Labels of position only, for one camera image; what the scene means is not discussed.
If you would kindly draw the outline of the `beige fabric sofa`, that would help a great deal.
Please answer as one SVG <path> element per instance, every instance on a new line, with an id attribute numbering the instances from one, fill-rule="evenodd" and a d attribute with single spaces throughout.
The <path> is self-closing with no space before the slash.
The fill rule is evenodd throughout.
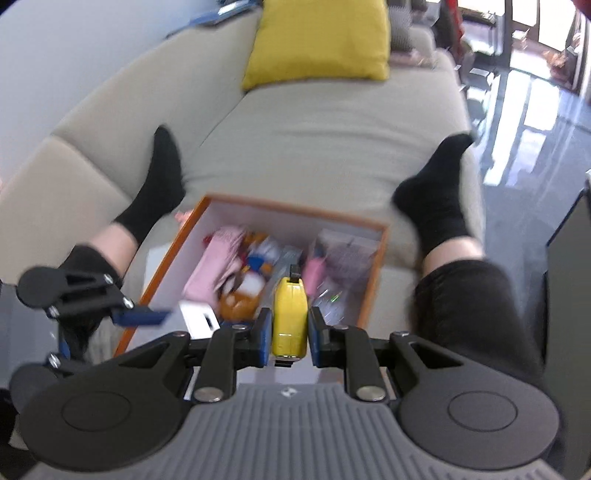
<path id="1" fill-rule="evenodd" d="M 165 125 L 183 162 L 185 208 L 209 193 L 332 210 L 385 223 L 389 270 L 417 264 L 396 187 L 440 142 L 470 127 L 455 63 L 431 32 L 411 37 L 432 66 L 384 82 L 322 80 L 242 91 L 259 16 L 191 29 L 95 89 L 1 192 L 1 278 L 56 266 L 119 214 L 143 183 Z"/>

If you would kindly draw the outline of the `yellow cushion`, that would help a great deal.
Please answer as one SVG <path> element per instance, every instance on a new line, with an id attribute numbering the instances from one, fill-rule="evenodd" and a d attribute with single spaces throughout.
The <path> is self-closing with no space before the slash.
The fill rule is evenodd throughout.
<path id="1" fill-rule="evenodd" d="M 390 54 L 385 1 L 266 1 L 242 89 L 310 79 L 385 81 Z"/>

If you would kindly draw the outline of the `person left leg black sock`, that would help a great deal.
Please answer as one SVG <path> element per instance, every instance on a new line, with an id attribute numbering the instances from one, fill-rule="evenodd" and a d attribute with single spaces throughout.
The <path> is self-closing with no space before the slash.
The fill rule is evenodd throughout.
<path id="1" fill-rule="evenodd" d="M 172 133 L 160 125 L 153 134 L 147 175 L 137 195 L 100 233 L 86 243 L 75 245 L 60 267 L 106 274 L 121 286 L 148 233 L 184 197 L 181 157 Z"/>

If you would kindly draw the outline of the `orange cardboard box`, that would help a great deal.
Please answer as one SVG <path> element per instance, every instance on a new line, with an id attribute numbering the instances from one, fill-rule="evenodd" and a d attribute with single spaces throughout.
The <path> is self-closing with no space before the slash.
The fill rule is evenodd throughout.
<path id="1" fill-rule="evenodd" d="M 388 227 L 375 220 L 266 200 L 204 196 L 176 216 L 169 244 L 146 257 L 139 303 L 169 311 L 187 300 L 206 319 L 252 319 L 301 268 L 304 299 L 329 325 L 365 327 L 377 293 Z"/>

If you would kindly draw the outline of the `dark photo card box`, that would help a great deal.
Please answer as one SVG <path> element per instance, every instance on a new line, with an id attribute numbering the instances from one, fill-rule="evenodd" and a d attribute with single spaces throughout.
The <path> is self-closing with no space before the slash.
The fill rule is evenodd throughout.
<path id="1" fill-rule="evenodd" d="M 290 275 L 290 266 L 300 264 L 303 250 L 294 246 L 284 246 L 280 252 L 280 259 L 277 260 L 273 272 L 280 278 Z"/>

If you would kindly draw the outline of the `pink pouch bag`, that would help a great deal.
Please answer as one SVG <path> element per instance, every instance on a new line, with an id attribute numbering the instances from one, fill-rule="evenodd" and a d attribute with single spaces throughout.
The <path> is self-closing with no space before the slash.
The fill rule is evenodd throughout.
<path id="1" fill-rule="evenodd" d="M 217 309 L 218 291 L 229 276 L 242 268 L 238 249 L 243 237 L 245 228 L 238 226 L 223 226 L 212 234 L 204 254 L 184 285 L 182 296 L 185 300 Z"/>

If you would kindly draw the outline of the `yellow tape measure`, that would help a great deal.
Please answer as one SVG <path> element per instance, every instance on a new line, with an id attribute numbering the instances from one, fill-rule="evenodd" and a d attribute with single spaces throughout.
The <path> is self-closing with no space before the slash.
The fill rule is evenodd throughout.
<path id="1" fill-rule="evenodd" d="M 271 353 L 274 366 L 290 368 L 307 354 L 308 297 L 301 269 L 290 265 L 288 275 L 276 285 L 273 297 L 273 340 Z"/>

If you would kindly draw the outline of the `silver round compact mirror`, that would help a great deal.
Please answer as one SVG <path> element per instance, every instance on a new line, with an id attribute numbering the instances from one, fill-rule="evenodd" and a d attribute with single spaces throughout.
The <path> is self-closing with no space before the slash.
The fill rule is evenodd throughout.
<path id="1" fill-rule="evenodd" d="M 329 326 L 355 325 L 359 318 L 361 298 L 355 292 L 337 287 L 322 287 L 315 307 L 321 310 L 325 323 Z"/>

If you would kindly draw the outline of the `plush toy keychain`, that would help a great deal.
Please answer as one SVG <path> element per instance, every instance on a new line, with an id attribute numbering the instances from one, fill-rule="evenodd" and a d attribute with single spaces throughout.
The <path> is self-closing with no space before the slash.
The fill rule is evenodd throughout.
<path id="1" fill-rule="evenodd" d="M 242 268 L 225 280 L 218 291 L 218 312 L 223 322 L 252 320 L 270 285 L 281 247 L 269 234 L 247 231 L 238 249 Z"/>

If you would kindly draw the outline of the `person leg black sock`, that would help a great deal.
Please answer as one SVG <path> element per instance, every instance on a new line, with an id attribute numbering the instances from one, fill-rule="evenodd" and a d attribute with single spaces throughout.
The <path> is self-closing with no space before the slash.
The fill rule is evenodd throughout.
<path id="1" fill-rule="evenodd" d="M 100 233 L 86 243 L 75 245 L 60 267 L 106 274 L 121 286 L 148 233 L 184 197 L 181 157 L 172 133 L 160 125 L 153 134 L 147 175 L 137 195 Z"/>
<path id="2" fill-rule="evenodd" d="M 417 334 L 536 387 L 543 364 L 515 306 L 505 272 L 486 259 L 460 201 L 468 133 L 443 140 L 419 173 L 394 191 L 393 204 L 418 234 L 423 277 L 415 289 Z"/>

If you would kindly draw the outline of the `clear photo card sleeve pack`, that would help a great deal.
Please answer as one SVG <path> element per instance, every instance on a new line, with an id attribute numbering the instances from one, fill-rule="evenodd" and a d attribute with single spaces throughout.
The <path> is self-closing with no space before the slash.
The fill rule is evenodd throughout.
<path id="1" fill-rule="evenodd" d="M 365 290 L 380 242 L 328 229 L 322 229 L 317 240 L 325 248 L 329 279 L 355 292 Z"/>

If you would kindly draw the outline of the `person right leg black sock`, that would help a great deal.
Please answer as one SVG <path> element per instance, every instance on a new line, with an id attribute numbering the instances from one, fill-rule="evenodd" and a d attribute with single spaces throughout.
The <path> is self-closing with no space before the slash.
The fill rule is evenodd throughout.
<path id="1" fill-rule="evenodd" d="M 460 201 L 468 133 L 443 140 L 419 173 L 394 191 L 393 204 L 418 234 L 423 277 L 415 289 L 417 334 L 536 387 L 543 364 L 515 306 L 505 272 L 486 259 Z"/>

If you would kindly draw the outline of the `white power bank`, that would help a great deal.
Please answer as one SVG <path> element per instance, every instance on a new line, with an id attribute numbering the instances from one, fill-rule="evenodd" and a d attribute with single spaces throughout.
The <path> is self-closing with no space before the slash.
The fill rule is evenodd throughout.
<path id="1" fill-rule="evenodd" d="M 215 312 L 208 304 L 183 300 L 178 308 L 192 340 L 209 339 L 219 329 Z"/>

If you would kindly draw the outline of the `pink selfie stick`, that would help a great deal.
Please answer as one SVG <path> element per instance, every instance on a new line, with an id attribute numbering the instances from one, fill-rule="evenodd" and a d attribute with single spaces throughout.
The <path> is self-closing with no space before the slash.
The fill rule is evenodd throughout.
<path id="1" fill-rule="evenodd" d="M 178 211 L 175 213 L 174 219 L 177 222 L 179 229 L 181 229 L 183 227 L 183 225 L 191 217 L 192 213 L 193 213 L 192 210 L 184 211 L 184 212 Z"/>

